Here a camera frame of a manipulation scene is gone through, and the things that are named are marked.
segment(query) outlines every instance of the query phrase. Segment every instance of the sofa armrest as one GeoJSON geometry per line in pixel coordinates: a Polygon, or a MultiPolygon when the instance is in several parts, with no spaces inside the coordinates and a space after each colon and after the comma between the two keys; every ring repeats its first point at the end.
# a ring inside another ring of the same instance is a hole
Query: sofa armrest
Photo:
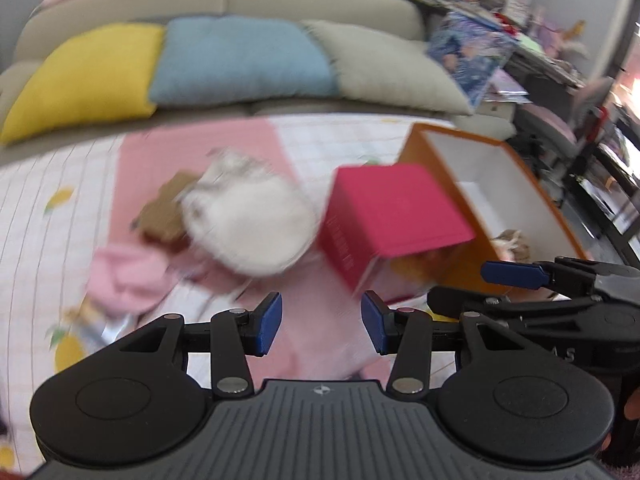
{"type": "Polygon", "coordinates": [[[0,74],[0,130],[18,95],[41,64],[41,61],[19,61],[0,74]]]}

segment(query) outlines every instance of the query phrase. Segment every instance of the pink scrunchie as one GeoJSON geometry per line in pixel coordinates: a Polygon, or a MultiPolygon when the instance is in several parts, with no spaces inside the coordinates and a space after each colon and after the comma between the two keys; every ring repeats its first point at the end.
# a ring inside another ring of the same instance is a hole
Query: pink scrunchie
{"type": "Polygon", "coordinates": [[[169,259],[157,249],[111,244],[97,249],[91,263],[87,295],[106,314],[144,314],[178,283],[169,259]]]}

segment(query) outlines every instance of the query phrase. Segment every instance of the sofa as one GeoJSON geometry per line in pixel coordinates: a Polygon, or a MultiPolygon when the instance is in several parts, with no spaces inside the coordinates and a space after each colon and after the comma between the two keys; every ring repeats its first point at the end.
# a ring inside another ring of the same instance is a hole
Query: sofa
{"type": "MultiPolygon", "coordinates": [[[[42,61],[71,37],[114,22],[167,23],[181,16],[234,14],[292,22],[327,20],[373,28],[415,42],[424,38],[420,13],[405,0],[70,0],[32,16],[15,46],[12,65],[0,75],[0,124],[42,61]]],[[[346,99],[286,98],[198,110],[159,110],[148,120],[65,128],[0,150],[0,165],[95,137],[144,130],[161,124],[292,113],[352,112],[448,118],[459,129],[500,140],[514,134],[511,123],[491,115],[446,117],[442,113],[346,99]]]]}

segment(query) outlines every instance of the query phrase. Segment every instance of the chair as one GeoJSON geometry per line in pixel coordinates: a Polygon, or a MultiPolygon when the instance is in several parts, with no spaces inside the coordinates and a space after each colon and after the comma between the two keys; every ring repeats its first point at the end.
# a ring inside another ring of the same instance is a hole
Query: chair
{"type": "MultiPolygon", "coordinates": [[[[584,123],[589,110],[601,105],[609,95],[614,80],[602,77],[588,83],[572,99],[570,116],[567,122],[555,113],[535,104],[526,104],[518,108],[513,124],[519,132],[530,136],[545,148],[558,156],[558,160],[567,163],[579,152],[576,133],[584,123]]],[[[538,158],[538,150],[532,150],[538,158]]]]}

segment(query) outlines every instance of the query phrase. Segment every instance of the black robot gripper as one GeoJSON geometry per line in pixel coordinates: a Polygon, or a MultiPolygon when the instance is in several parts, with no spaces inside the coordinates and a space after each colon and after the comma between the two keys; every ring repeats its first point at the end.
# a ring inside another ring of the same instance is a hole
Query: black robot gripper
{"type": "Polygon", "coordinates": [[[610,478],[593,453],[614,406],[588,373],[477,312],[436,323],[373,292],[361,311],[376,351],[397,354],[385,390],[267,380],[255,392],[245,355],[268,352],[277,293],[209,323],[155,320],[38,389],[31,420],[47,462],[33,478],[610,478]],[[431,352],[460,349],[465,366],[430,390],[431,352]],[[210,352],[210,390],[185,372],[192,352],[210,352]]]}

